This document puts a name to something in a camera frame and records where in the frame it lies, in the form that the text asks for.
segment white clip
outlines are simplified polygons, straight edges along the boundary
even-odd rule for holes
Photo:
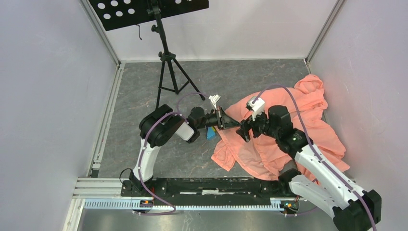
[[[254,101],[255,96],[252,97],[247,105],[251,108],[251,110],[253,111],[252,113],[252,121],[255,121],[255,118],[257,115],[260,115],[262,112],[264,112],[264,107],[265,107],[265,101],[261,98],[258,98],[255,103],[252,103],[252,101]]]
[[[210,100],[211,105],[213,106],[214,110],[217,110],[217,102],[219,101],[219,99],[221,98],[221,96],[217,95],[210,95],[210,97],[208,97],[208,99]]]

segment white panel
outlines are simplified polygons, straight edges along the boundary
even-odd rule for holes
[[[336,0],[210,0],[206,10],[163,19],[179,59],[304,58]],[[154,22],[108,31],[122,60],[158,60]]]
[[[58,231],[115,74],[79,1],[0,7],[0,230]]]
[[[350,174],[382,196],[378,230],[406,230],[408,1],[347,1],[312,59]]]

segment gray marble-patterned floor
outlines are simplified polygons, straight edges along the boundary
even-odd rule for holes
[[[308,74],[303,60],[237,60],[181,62],[201,92],[219,94],[218,105],[227,109],[243,97],[262,90],[269,83],[281,83],[293,87]],[[99,178],[117,178],[120,172],[133,168],[140,149],[140,121],[155,109],[161,63],[126,64],[122,75],[115,111],[103,153]],[[174,65],[176,79],[181,87],[186,79]],[[166,66],[163,86],[172,89]],[[194,92],[188,85],[180,95],[162,91],[161,104],[176,108],[178,99]],[[211,110],[208,100],[199,96],[185,98],[180,110],[186,116],[195,106]],[[162,147],[154,165],[156,177],[233,177],[249,176],[238,163],[230,172],[213,162],[210,157],[220,137],[208,141],[202,130],[201,136],[187,144],[177,136]]]

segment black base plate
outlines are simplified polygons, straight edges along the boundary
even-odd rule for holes
[[[173,205],[270,205],[271,197],[296,197],[283,192],[278,181],[255,178],[153,178],[146,185]],[[125,180],[121,196],[149,194]],[[164,205],[158,200],[154,204]]]
[[[111,0],[89,0],[106,31],[154,21],[154,15],[147,13],[149,9],[147,1],[150,0],[131,0],[126,4],[123,0],[117,0],[114,6]],[[160,13],[162,18],[167,18],[207,9],[208,5],[208,0],[183,0],[179,4],[175,0],[161,0]]]

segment white arm segment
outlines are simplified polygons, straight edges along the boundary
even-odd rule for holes
[[[309,145],[305,146],[302,148],[302,152],[297,153],[295,156],[295,160],[303,165],[307,170],[309,170],[321,183],[321,185],[327,190],[327,193],[330,195],[329,197],[332,197],[332,200],[334,200],[334,203],[340,207],[341,209],[345,209],[349,206],[348,201],[353,200],[357,201],[358,198],[356,195],[353,194],[352,191],[350,191],[344,183],[342,183],[324,164],[322,161],[327,163],[334,171],[336,171],[337,174],[339,174],[345,181],[347,181],[353,188],[354,190],[361,196],[363,196],[363,188],[360,186],[356,185],[354,182],[352,182],[348,177],[346,177],[342,172],[340,172],[318,149],[316,145],[313,145],[313,148],[317,151],[317,153],[320,155],[322,160],[320,161],[313,153],[312,149],[310,148]],[[297,195],[304,196],[305,199],[308,199],[307,196],[310,196],[310,192],[305,192],[308,190],[307,186],[303,190],[300,190],[300,192],[294,192]]]
[[[332,208],[337,206],[336,201],[323,187],[311,182],[304,175],[297,175],[292,178],[289,186],[294,194],[307,199],[331,218],[334,217]]]
[[[183,140],[188,141],[194,135],[194,130],[184,122],[180,128],[177,129],[176,135],[180,136]]]
[[[180,126],[180,128],[178,128],[178,130],[176,131],[176,134],[180,136],[183,140],[188,141],[194,135],[194,130],[190,128],[190,126],[186,122],[184,122]],[[143,145],[144,145],[144,139],[141,139],[141,148],[139,151],[138,161],[136,163],[135,168],[133,169],[133,172],[135,173],[136,178],[138,180],[140,180],[139,174],[138,174],[138,163],[140,160],[140,154],[143,150]],[[140,164],[140,171],[141,171],[141,177],[143,179],[143,182],[153,177],[153,167],[154,167],[154,163],[156,162],[157,155],[159,154],[160,148],[161,147],[158,147],[158,146],[151,148],[150,144],[147,143],[147,147],[144,150],[143,158]]]
[[[135,168],[133,169],[133,172],[135,173],[135,176],[138,180],[140,180],[139,174],[138,174],[138,163],[140,160],[140,154],[143,150],[143,145],[144,145],[144,139],[141,139],[141,146],[140,146],[138,161],[136,163]],[[140,171],[141,171],[141,177],[143,179],[143,182],[153,177],[153,167],[154,167],[154,163],[156,162],[157,154],[159,154],[160,148],[161,147],[158,147],[158,146],[151,148],[150,144],[147,143],[147,147],[144,150],[143,158],[140,164]]]

